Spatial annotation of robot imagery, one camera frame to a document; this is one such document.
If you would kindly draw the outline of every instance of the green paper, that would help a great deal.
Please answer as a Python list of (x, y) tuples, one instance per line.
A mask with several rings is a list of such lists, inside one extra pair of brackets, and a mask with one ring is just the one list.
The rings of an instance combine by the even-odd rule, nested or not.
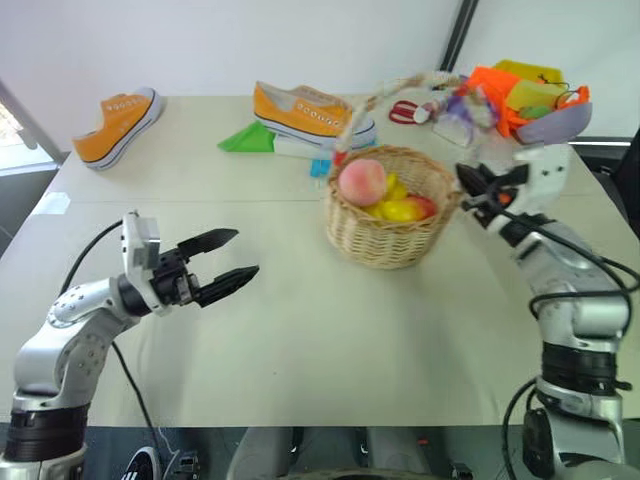
[(225, 152), (273, 152), (274, 137), (274, 133), (255, 121), (244, 130), (221, 141), (218, 147)]

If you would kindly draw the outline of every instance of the white shoe sole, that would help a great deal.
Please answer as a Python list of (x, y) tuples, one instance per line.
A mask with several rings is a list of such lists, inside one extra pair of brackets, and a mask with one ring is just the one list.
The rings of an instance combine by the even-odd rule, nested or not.
[(147, 112), (144, 116), (136, 122), (136, 124), (127, 132), (127, 134), (122, 137), (118, 143), (116, 143), (109, 153), (107, 153), (100, 160), (96, 160), (95, 162), (84, 162), (84, 164), (93, 169), (93, 170), (106, 170), (107, 168), (113, 167), (122, 154), (125, 152), (129, 144), (142, 132), (144, 132), (147, 128), (149, 128), (153, 123), (160, 117), (164, 107), (164, 99), (158, 95), (158, 93), (153, 88), (143, 87), (134, 92), (136, 95), (143, 95), (149, 99), (151, 99), (151, 104), (147, 109)]
[[(331, 149), (336, 143), (336, 137), (314, 135), (313, 133), (304, 132), (302, 130), (289, 127), (282, 123), (274, 122), (273, 120), (267, 120), (266, 118), (262, 118), (258, 115), (255, 115), (255, 117), (260, 123), (267, 127), (268, 130), (274, 133), (279, 133), (282, 135), (286, 135), (287, 137), (301, 140), (318, 148)], [(374, 123), (374, 121), (371, 118), (366, 117), (363, 124), (364, 125), (359, 127), (356, 133), (353, 135), (353, 139), (351, 140), (351, 148), (361, 148), (375, 141), (376, 124)]]

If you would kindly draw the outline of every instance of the peach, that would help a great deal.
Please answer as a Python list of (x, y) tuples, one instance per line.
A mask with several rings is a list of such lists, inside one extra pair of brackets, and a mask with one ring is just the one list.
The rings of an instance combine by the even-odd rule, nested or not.
[(387, 176), (377, 160), (359, 158), (347, 165), (338, 177), (342, 196), (358, 207), (368, 207), (387, 193)]

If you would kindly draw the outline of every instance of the red scissors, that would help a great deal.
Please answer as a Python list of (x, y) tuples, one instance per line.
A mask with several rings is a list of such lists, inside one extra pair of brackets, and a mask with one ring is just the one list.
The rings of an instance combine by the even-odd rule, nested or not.
[(399, 100), (393, 104), (389, 111), (389, 120), (402, 125), (416, 125), (413, 120), (413, 112), (416, 111), (418, 105), (408, 100)]

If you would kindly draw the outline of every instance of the basket handle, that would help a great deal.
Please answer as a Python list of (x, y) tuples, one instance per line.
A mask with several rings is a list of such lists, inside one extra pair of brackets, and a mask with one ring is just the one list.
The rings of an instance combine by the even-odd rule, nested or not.
[(333, 153), (333, 164), (335, 166), (340, 166), (340, 164), (342, 164), (349, 152), (349, 148), (351, 147), (351, 140), (356, 127), (363, 120), (367, 112), (376, 108), (385, 99), (396, 95), (398, 92), (407, 88), (436, 86), (457, 87), (463, 83), (464, 81), (458, 75), (454, 75), (450, 72), (426, 72), (419, 73), (410, 78), (402, 79), (391, 88), (385, 88), (383, 85), (382, 88), (354, 109), (351, 114), (351, 120), (349, 120), (349, 123), (336, 141), (335, 151)]

